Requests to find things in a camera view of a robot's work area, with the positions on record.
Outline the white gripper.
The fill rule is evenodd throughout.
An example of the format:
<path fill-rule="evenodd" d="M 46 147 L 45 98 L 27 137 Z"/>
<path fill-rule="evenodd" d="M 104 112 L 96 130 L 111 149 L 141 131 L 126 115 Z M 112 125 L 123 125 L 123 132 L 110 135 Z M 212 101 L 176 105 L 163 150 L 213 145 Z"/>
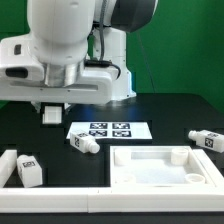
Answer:
<path fill-rule="evenodd" d="M 30 101 L 37 112 L 41 110 L 40 102 L 64 103 L 64 115 L 67 115 L 70 104 L 105 104 L 112 99 L 114 69 L 84 68 L 83 63 L 65 68 L 41 64 L 42 81 L 0 78 L 0 100 Z"/>

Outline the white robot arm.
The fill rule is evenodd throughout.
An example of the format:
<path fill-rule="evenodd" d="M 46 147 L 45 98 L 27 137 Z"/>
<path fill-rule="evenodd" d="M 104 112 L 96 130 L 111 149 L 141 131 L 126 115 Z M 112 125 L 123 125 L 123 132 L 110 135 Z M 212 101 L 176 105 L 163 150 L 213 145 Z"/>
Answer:
<path fill-rule="evenodd" d="M 107 104 L 136 95 L 126 35 L 158 0 L 27 0 L 25 35 L 0 40 L 0 100 Z"/>

